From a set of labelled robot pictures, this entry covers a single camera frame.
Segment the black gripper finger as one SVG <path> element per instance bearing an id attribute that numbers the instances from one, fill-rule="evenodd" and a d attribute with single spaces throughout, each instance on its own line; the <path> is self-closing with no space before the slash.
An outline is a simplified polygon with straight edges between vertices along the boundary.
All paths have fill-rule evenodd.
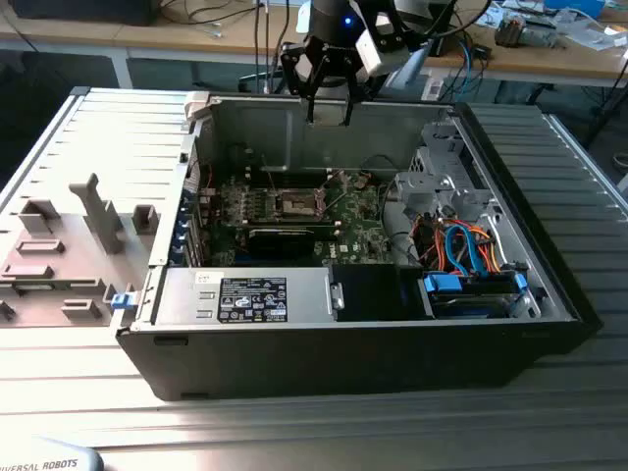
<path id="1" fill-rule="evenodd" d="M 365 75 L 363 63 L 354 48 L 330 47 L 326 51 L 326 87 L 345 88 L 344 115 L 341 124 L 350 124 L 354 105 L 365 99 L 367 92 L 362 84 Z"/>
<path id="2" fill-rule="evenodd" d="M 306 122 L 313 124 L 315 96 L 327 76 L 327 44 L 320 40 L 287 42 L 280 59 L 289 92 L 307 101 Z"/>

